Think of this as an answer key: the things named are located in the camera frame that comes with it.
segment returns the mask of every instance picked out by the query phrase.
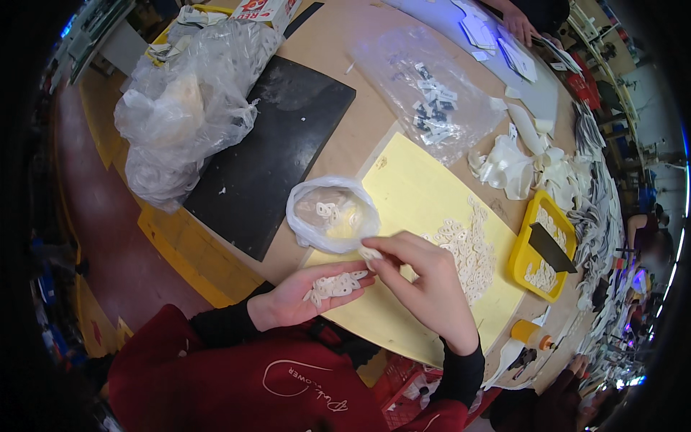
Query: cardboard box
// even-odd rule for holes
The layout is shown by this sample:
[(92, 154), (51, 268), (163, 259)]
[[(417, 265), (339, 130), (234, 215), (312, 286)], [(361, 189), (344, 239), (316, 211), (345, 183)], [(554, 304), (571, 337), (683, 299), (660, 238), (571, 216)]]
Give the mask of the cardboard box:
[(231, 18), (262, 22), (283, 34), (302, 0), (242, 0)]

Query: right hand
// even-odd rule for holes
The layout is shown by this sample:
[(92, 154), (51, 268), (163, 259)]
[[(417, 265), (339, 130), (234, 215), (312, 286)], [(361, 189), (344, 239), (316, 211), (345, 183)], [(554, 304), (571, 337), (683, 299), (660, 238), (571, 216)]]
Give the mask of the right hand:
[(511, 32), (512, 35), (518, 39), (518, 41), (530, 48), (533, 45), (532, 37), (535, 36), (538, 39), (541, 38), (540, 33), (530, 24), (528, 17), (521, 9), (512, 5), (504, 13), (504, 27)]
[(576, 378), (581, 379), (585, 374), (585, 369), (588, 367), (588, 357), (583, 354), (576, 354), (571, 361), (568, 369), (574, 373)]
[[(475, 352), (480, 342), (477, 328), (448, 250), (407, 231), (366, 238), (362, 244), (384, 253), (384, 259), (371, 260), (370, 265), (418, 321), (445, 338), (454, 353)], [(401, 275), (403, 264), (419, 275), (413, 283)]]

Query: red floor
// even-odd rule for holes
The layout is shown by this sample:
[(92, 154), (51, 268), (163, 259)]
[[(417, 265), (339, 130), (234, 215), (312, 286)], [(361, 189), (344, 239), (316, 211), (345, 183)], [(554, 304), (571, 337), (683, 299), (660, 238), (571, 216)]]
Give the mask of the red floor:
[(78, 86), (58, 90), (55, 144), (67, 210), (89, 260), (89, 288), (106, 316), (137, 331), (164, 304), (187, 317), (211, 309), (137, 226), (140, 207), (91, 137)]

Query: yellow paper sheet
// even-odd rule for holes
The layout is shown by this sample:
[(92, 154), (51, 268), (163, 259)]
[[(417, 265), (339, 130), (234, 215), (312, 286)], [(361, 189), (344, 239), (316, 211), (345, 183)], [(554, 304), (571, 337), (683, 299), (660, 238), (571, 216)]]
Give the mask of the yellow paper sheet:
[[(414, 234), (434, 234), (444, 219), (468, 224), (472, 207), (468, 195), (487, 209), (485, 241), (494, 243), (497, 265), (492, 286), (475, 302), (473, 316), (486, 352), (513, 315), (524, 290), (511, 282), (506, 265), (516, 235), (466, 185), (423, 149), (396, 133), (365, 175), (363, 186), (372, 196), (381, 217), (380, 235), (403, 229)], [(305, 265), (361, 259), (314, 250)], [(324, 316), (374, 344), (438, 368), (444, 361), (439, 337), (416, 318), (377, 279), (365, 294)]]

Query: factory floor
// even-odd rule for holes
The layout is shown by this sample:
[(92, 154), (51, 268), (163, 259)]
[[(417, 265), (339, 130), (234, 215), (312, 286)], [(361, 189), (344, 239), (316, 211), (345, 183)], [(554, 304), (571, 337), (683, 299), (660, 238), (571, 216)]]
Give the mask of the factory floor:
[[(264, 280), (214, 240), (187, 210), (167, 214), (127, 187), (129, 143), (113, 123), (125, 76), (88, 70), (56, 90), (53, 143), (61, 201), (79, 255), (75, 308), (89, 355), (117, 350), (164, 304), (186, 316), (243, 300)], [(386, 358), (360, 373), (372, 385)]]

